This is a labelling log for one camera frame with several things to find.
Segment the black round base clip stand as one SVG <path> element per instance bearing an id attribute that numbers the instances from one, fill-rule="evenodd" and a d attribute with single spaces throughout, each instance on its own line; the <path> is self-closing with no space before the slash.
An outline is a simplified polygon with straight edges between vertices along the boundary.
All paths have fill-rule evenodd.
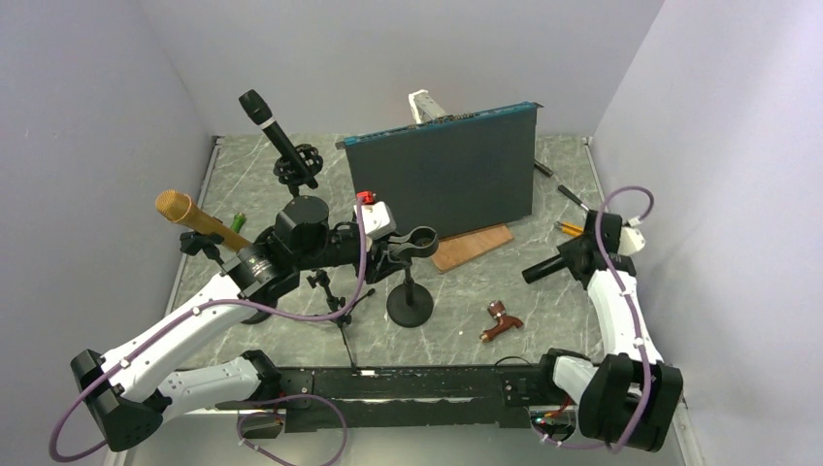
<path id="1" fill-rule="evenodd" d="M 404 328 L 415 328 L 426 323 L 434 311 L 434 299 L 429 290 L 412 277 L 412 260 L 431 257 L 439 247 L 439 236 L 429 226 L 415 227 L 402 237 L 388 242 L 388 257 L 400 264 L 403 282 L 396 286 L 386 300 L 388 317 Z"/>

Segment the black tripod shock mount stand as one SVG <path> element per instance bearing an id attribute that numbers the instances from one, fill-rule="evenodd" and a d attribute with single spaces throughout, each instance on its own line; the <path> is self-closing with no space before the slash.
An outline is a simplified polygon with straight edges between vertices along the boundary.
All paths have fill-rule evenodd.
<path id="1" fill-rule="evenodd" d="M 330 279 L 328 273 L 325 270 L 322 270 L 322 269 L 312 269 L 312 272 L 313 273 L 311 275 L 307 276 L 307 282 L 309 283 L 311 288 L 316 288 L 316 287 L 319 286 L 323 289 L 323 291 L 325 293 L 325 296 L 326 296 L 326 304 L 329 308 L 330 313 L 333 314 L 333 313 L 339 311 L 340 309 L 342 309 L 346 305 L 347 301 L 343 296 L 335 296 L 333 294 L 333 292 L 331 290 L 331 287 L 330 287 L 331 279 Z M 342 337 L 342 340 L 343 340 L 343 343 L 344 343 L 344 347 L 346 349 L 346 354 L 347 354 L 347 357 L 348 357 L 348 360 L 349 360 L 349 366 L 350 366 L 350 368 L 353 372 L 357 371 L 357 365 L 355 363 L 354 357 L 352 355 L 352 352 L 351 352 L 351 349 L 350 349 L 350 346 L 349 346 L 349 343 L 348 343 L 348 340 L 347 340 L 347 337 L 346 337 L 346 328 L 349 325 L 351 325 L 351 323 L 352 323 L 351 312 L 353 311 L 353 309 L 360 302 L 362 302 L 363 300 L 373 296 L 375 293 L 376 293 L 376 291 L 373 288 L 369 288 L 363 296 L 360 296 L 360 297 L 356 298 L 352 302 L 351 308 L 347 313 L 333 319 L 333 322 L 337 325 L 337 327 L 340 331 L 340 334 L 341 334 L 341 337 Z"/>

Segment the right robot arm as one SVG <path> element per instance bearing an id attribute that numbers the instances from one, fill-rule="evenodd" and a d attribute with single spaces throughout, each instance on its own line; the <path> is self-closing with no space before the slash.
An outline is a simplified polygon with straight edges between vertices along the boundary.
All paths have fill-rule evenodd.
<path id="1" fill-rule="evenodd" d="M 655 348 L 637 298 L 637 271 L 620 253 L 624 221 L 591 210 L 582 233 L 558 246 L 551 272 L 568 269 L 598 317 L 604 357 L 550 349 L 540 361 L 535 389 L 547 403 L 569 395 L 581 434 L 612 447 L 656 452 L 665 443 L 682 396 L 683 376 Z M 632 431 L 624 442 L 625 429 Z"/>

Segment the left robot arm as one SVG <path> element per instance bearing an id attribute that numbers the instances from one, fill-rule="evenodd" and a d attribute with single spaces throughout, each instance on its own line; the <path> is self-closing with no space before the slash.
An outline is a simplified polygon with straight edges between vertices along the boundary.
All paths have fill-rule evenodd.
<path id="1" fill-rule="evenodd" d="M 80 403 L 104 447 L 134 448 L 173 418 L 220 403 L 275 403 L 281 375 L 260 350 L 201 369 L 181 364 L 226 329 L 276 315 L 305 271 L 351 265 L 366 284 L 409 264 L 412 235 L 400 235 L 390 209 L 369 192 L 358 194 L 351 221 L 331 225 L 328 216 L 322 199 L 295 197 L 254 242 L 239 241 L 235 256 L 182 306 L 115 349 L 85 350 L 72 360 Z"/>

